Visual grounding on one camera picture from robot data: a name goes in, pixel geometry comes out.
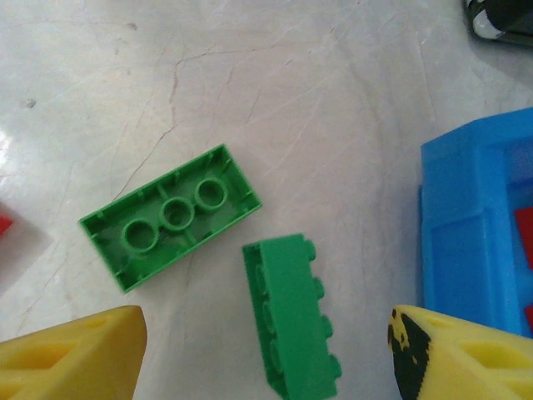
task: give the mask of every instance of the plastic toy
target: plastic toy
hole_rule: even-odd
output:
[[[533,398],[531,339],[396,306],[388,342],[404,400]]]
[[[0,399],[131,400],[146,345],[137,306],[0,343]]]
[[[0,236],[7,231],[9,227],[11,227],[13,224],[13,221],[6,217],[5,215],[0,214]]]
[[[261,205],[221,145],[80,223],[127,292]]]
[[[527,262],[530,264],[530,269],[533,269],[533,207],[516,210],[515,217]]]
[[[426,307],[533,337],[514,212],[533,206],[533,108],[471,122],[422,146]]]
[[[333,327],[318,307],[325,292],[311,275],[313,243],[297,234],[249,244],[242,252],[266,380],[285,400],[335,396],[341,365],[327,349]]]
[[[533,333],[533,304],[529,307],[526,307],[526,319],[527,323],[530,324],[531,333]]]

